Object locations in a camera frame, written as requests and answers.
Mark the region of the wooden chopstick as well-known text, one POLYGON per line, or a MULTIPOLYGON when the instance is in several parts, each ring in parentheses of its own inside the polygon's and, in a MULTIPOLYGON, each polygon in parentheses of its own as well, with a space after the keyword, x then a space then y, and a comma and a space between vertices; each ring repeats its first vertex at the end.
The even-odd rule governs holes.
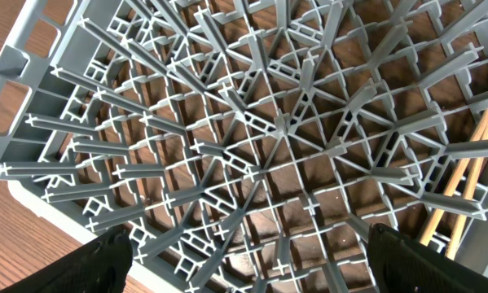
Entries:
MULTIPOLYGON (((480 142, 479 138, 481 137, 482 132, 483 132, 483 126, 481 123, 485 123, 487 121, 488 121, 488 114, 485 114, 485 112, 484 112, 482 115, 482 118, 480 119, 477 127, 475 128, 475 130, 473 132, 472 137, 469 139, 469 142, 480 142)), ((454 172, 451 174, 451 177, 446 184, 446 188, 443 192, 443 195, 451 197, 454 194, 457 186, 460 183, 462 176, 464 175, 466 168, 468 167, 469 161, 470 161, 470 159, 461 159, 459 161, 459 163, 456 165, 456 167, 454 169, 454 172)), ((424 244, 425 246, 427 246, 429 244, 429 242, 431 241, 431 239, 433 237, 433 234, 435 233, 435 231, 437 229, 439 222, 441 221, 441 219, 443 217, 444 212, 445 211, 443 209, 440 209, 440 208, 437 208, 433 212, 429 222, 424 227, 424 232, 420 236, 420 243, 421 244, 424 244)))
MULTIPOLYGON (((481 140, 488 140, 488 121, 485 123, 481 123, 483 126, 483 132, 479 141, 481 140)), ((464 199, 472 199, 475 193, 475 189, 477 186, 477 181, 479 176, 481 175, 481 168, 483 165, 484 159, 482 157, 476 158, 472 169, 469 171, 468 179, 464 188, 463 198, 464 199)), ((445 256, 451 260, 453 260, 456 256, 456 253, 459 249, 460 239, 464 232, 464 226, 466 223, 467 217, 465 215, 458 215, 455 220, 455 225, 451 233, 451 240, 447 245, 445 256)))

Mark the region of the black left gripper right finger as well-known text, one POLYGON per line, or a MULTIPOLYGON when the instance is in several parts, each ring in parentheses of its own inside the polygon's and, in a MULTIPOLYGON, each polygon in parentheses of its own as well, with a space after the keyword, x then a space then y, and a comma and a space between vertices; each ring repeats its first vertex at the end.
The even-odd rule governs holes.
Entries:
POLYGON ((367 259, 382 293, 488 292, 488 278, 385 224, 369 230, 367 259))

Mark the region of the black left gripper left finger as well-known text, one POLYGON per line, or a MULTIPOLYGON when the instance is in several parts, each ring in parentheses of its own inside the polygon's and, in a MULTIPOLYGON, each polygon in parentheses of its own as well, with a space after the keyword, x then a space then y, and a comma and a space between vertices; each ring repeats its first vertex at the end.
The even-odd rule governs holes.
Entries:
POLYGON ((0 293, 119 293, 125 289, 133 248, 123 228, 112 228, 0 293))

